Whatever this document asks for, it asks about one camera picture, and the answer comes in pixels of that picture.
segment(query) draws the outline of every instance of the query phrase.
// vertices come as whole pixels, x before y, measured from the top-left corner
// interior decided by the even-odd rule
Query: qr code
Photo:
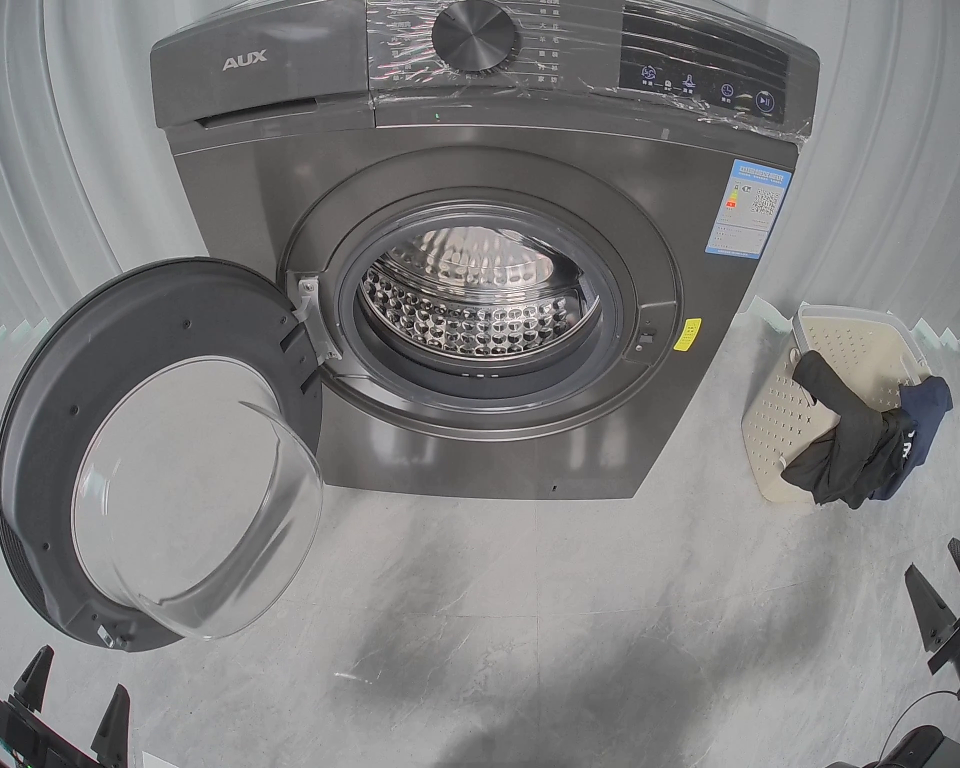
[[[780,192],[770,189],[758,189],[754,194],[754,205],[751,213],[762,213],[764,216],[773,216],[777,213],[777,203],[780,202]]]

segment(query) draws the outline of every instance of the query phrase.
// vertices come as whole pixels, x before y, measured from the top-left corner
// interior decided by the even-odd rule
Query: gray floor
[[[88,648],[0,577],[0,683],[57,650],[48,720],[86,746],[117,682],[133,746],[200,766],[804,766],[876,759],[931,679],[902,585],[960,608],[956,412],[894,500],[772,505],[739,422],[780,340],[741,316],[635,498],[328,489],[295,583],[251,629]],[[960,392],[960,354],[932,349]],[[960,736],[949,697],[916,707]]]

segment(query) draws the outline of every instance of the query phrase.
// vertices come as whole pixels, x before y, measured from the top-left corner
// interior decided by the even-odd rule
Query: white laundry basket
[[[770,501],[811,501],[780,473],[839,417],[792,376],[802,354],[816,349],[843,382],[878,411],[900,406],[900,384],[930,375],[924,354],[893,315],[844,306],[802,306],[793,332],[743,417],[743,443],[756,484]]]

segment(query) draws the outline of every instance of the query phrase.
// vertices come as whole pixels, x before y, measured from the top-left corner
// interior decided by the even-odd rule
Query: front-load washing machine
[[[819,64],[719,3],[280,0],[151,71],[210,258],[61,319],[0,464],[21,590],[127,650],[266,610],[321,474],[632,495],[754,274]]]

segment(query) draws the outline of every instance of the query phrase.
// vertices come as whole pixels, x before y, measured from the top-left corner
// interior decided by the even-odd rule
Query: door hinge
[[[297,283],[297,293],[300,306],[294,311],[294,317],[306,328],[313,349],[317,351],[317,361],[322,365],[327,360],[343,359],[326,330],[324,313],[320,311],[320,282],[315,277],[302,277]]]

